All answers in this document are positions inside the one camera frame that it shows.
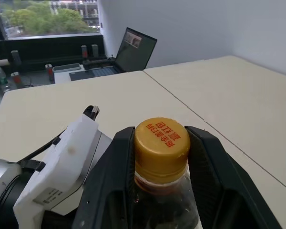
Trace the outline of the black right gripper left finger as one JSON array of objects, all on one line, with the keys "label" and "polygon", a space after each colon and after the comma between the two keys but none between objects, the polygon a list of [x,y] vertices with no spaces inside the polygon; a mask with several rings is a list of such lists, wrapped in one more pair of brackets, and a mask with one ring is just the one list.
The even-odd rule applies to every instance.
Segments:
[{"label": "black right gripper left finger", "polygon": [[134,127],[117,132],[90,171],[72,229],[132,229]]}]

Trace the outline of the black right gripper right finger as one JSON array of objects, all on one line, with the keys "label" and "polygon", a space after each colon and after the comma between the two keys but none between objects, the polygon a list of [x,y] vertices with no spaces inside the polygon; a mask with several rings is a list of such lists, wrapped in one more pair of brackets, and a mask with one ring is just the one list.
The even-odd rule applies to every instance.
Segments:
[{"label": "black right gripper right finger", "polygon": [[190,180],[203,229],[282,229],[249,174],[211,133],[186,126]]}]

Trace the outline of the clear plastic dark drink bottle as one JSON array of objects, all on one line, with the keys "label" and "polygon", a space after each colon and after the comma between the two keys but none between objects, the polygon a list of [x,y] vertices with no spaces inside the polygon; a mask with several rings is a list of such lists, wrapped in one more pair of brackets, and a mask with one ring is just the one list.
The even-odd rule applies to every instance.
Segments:
[{"label": "clear plastic dark drink bottle", "polygon": [[203,229],[190,173],[161,186],[136,180],[132,229]]}]

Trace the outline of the gold bottle cap red print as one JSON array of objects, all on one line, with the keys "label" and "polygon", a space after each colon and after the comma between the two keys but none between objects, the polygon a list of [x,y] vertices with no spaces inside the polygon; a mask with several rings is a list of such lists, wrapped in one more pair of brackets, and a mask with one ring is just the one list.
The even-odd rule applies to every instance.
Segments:
[{"label": "gold bottle cap red print", "polygon": [[134,132],[135,172],[162,185],[177,181],[187,171],[190,137],[173,119],[156,117],[141,122]]}]

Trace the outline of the black docking device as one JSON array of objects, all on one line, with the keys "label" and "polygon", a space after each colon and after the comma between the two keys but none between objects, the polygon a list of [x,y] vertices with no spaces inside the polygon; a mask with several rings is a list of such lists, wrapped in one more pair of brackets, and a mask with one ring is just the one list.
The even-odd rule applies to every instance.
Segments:
[{"label": "black docking device", "polygon": [[83,60],[82,65],[85,70],[92,68],[102,68],[106,66],[111,66],[115,62],[115,58],[106,58],[99,60]]}]

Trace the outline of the black open laptop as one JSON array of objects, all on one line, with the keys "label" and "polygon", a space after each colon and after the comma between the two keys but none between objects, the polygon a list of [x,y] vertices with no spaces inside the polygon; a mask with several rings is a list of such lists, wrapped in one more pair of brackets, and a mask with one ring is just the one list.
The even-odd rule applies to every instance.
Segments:
[{"label": "black open laptop", "polygon": [[142,71],[146,68],[157,39],[131,28],[126,28],[115,62],[111,66],[70,73],[71,81]]}]

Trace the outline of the window with black frame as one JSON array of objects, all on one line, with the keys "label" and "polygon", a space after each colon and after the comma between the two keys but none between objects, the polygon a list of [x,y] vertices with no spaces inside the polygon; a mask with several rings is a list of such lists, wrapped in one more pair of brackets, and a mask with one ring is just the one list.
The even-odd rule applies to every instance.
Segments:
[{"label": "window with black frame", "polygon": [[99,33],[97,0],[0,0],[0,40]]}]

